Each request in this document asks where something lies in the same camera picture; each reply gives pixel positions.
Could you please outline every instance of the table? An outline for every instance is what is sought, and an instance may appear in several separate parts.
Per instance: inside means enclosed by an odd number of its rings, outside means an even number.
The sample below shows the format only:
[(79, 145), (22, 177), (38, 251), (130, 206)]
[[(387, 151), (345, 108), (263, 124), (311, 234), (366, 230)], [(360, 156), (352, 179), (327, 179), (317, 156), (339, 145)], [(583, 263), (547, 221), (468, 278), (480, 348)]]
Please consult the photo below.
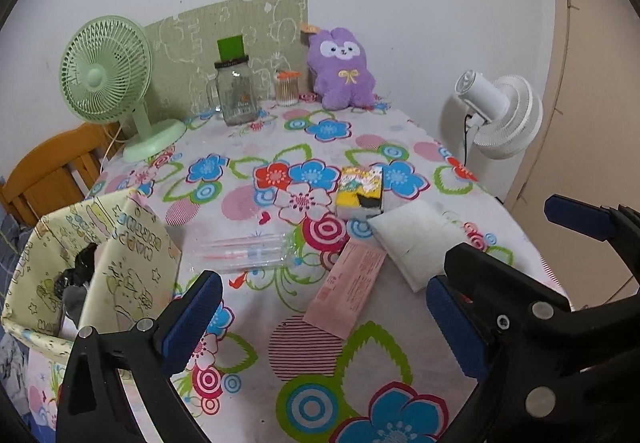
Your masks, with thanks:
[[(502, 205), (440, 143), (379, 100), (328, 112), (308, 97), (266, 104), (257, 121), (228, 128), (214, 113), (158, 156), (116, 157), (91, 195), (137, 186), (183, 255), (180, 295), (217, 239), (293, 232), (294, 264), (224, 275), (223, 303), (174, 386), (212, 441), (380, 443), (434, 441), (475, 386), (463, 376), (424, 293), (387, 258), (346, 341), (302, 322), (350, 237), (375, 243), (366, 223), (338, 220), (332, 200), (346, 165), (385, 166), (386, 210), (431, 202), (470, 242), (562, 293), (538, 251)], [(306, 211), (291, 194), (310, 199)], [(31, 354), (31, 408), (55, 425), (63, 369)], [(148, 441), (157, 432), (127, 393)]]

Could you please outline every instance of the white cloth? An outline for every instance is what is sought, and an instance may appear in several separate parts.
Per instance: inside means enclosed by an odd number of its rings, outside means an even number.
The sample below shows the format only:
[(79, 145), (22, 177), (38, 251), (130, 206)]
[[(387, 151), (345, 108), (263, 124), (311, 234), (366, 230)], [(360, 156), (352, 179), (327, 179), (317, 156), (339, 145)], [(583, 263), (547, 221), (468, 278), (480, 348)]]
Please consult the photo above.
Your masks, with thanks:
[(21, 416), (29, 413), (25, 373), (26, 359), (17, 341), (5, 333), (0, 341), (0, 381)]
[(414, 293), (444, 272), (447, 250), (467, 239), (460, 227), (420, 200), (371, 218), (369, 227)]

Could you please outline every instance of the stuffed bunny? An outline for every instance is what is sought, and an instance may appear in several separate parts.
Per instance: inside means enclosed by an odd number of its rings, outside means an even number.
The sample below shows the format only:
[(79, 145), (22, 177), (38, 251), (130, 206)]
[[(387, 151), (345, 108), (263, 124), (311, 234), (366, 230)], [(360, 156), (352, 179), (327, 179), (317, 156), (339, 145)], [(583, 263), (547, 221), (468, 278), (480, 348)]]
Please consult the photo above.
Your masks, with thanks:
[(376, 80), (367, 71), (364, 48), (349, 30), (334, 28), (311, 35), (306, 63), (316, 74), (314, 91), (322, 96), (325, 109), (374, 105)]

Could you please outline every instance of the door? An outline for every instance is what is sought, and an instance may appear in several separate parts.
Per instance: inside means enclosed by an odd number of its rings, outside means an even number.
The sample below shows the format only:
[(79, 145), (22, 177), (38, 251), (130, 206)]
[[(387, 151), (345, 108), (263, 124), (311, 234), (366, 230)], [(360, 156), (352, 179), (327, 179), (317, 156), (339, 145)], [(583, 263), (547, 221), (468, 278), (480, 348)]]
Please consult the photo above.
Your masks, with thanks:
[(549, 224), (543, 205), (561, 194), (640, 210), (640, 19), (629, 0), (568, 0), (568, 6), (558, 100), (511, 213), (580, 309), (638, 286), (608, 243)]

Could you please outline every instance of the jar lid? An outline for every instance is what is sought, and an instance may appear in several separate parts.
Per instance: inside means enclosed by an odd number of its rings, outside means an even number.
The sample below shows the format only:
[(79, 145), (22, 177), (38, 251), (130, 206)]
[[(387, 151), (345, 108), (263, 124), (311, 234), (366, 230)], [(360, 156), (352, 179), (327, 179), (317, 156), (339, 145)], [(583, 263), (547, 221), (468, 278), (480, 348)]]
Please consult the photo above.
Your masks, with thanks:
[(276, 80), (288, 80), (292, 78), (298, 78), (301, 75), (300, 71), (278, 71), (276, 73)]
[(229, 68), (237, 64), (242, 64), (243, 62), (249, 62), (249, 55), (245, 55), (244, 57), (233, 58), (231, 60), (221, 60), (218, 62), (214, 62), (213, 65), (216, 69), (220, 69), (220, 68)]

